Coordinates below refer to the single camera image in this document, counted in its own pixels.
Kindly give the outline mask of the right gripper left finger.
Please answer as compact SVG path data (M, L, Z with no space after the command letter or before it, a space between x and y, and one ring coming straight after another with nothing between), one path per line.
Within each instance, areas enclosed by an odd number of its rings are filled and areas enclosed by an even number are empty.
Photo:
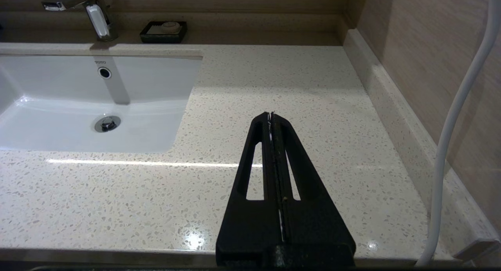
M263 200L248 200L253 157L261 144ZM266 266L270 250L283 241L277 175L270 139L270 113L249 127L227 208L215 245L218 266Z

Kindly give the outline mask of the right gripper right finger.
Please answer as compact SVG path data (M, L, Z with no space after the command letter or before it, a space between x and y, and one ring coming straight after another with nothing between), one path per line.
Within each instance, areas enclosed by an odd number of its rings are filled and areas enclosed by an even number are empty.
M271 115L283 218L278 266L353 266L355 241L289 121Z

